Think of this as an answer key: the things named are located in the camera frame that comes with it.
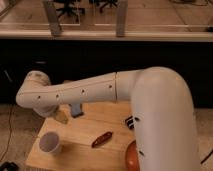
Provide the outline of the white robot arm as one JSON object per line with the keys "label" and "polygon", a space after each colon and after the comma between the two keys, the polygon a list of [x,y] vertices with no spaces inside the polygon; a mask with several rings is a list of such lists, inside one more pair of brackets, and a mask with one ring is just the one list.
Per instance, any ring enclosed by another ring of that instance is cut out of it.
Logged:
{"label": "white robot arm", "polygon": [[166,67],[121,71],[53,85],[29,72],[16,103],[49,117],[61,104],[131,103],[140,171],[201,171],[196,117],[183,77]]}

